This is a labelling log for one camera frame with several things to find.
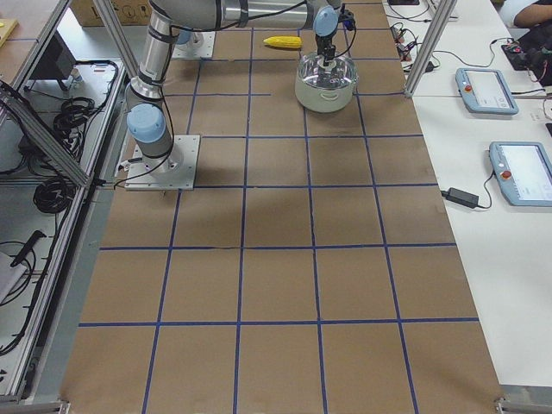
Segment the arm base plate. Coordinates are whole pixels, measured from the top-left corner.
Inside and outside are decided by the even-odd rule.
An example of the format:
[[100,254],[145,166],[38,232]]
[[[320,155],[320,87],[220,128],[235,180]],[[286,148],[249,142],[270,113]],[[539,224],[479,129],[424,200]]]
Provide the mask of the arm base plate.
[[214,51],[214,32],[181,30],[172,52],[173,60],[210,60]]
[[139,146],[135,145],[133,156],[141,160],[130,165],[130,179],[124,182],[124,188],[127,191],[191,191],[195,183],[199,147],[199,135],[176,135],[169,158],[154,170],[162,158],[144,158]]

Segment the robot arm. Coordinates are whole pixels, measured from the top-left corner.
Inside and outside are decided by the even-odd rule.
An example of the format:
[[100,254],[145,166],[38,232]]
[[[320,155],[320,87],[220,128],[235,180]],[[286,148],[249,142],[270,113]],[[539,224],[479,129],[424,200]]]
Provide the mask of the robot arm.
[[293,93],[298,53],[261,49],[262,35],[336,30],[335,1],[153,1],[145,50],[128,86],[129,133],[159,163],[198,134],[297,138],[307,112]]

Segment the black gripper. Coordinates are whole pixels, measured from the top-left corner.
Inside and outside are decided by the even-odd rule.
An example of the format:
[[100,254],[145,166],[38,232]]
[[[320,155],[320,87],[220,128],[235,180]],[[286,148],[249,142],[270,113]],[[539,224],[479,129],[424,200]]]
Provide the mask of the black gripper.
[[334,35],[320,36],[315,35],[315,40],[317,44],[317,55],[320,56],[318,59],[318,65],[324,67],[324,61],[328,60],[330,66],[334,66],[335,55],[336,55],[336,46],[333,44]]

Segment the person forearm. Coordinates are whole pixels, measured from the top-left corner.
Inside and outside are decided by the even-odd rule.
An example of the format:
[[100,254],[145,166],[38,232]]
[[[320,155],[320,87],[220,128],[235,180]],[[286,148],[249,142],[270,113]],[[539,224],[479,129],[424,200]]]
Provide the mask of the person forearm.
[[532,3],[519,10],[513,19],[518,28],[533,28],[551,20],[551,5]]

